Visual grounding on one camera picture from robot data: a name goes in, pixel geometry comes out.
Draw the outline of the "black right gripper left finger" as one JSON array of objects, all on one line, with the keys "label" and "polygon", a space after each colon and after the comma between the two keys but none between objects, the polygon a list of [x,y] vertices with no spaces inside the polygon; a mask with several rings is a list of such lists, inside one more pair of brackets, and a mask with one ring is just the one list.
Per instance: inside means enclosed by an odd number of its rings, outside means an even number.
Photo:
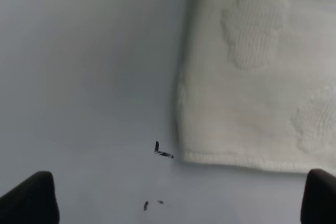
[{"label": "black right gripper left finger", "polygon": [[51,172],[39,171],[1,197],[1,223],[59,223]]}]

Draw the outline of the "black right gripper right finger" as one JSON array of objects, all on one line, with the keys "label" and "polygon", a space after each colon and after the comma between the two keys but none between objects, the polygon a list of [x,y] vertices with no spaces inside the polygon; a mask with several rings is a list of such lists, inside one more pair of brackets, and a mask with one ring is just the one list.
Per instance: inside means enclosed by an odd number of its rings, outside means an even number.
[{"label": "black right gripper right finger", "polygon": [[335,176],[322,169],[307,174],[300,221],[304,224],[335,224]]}]

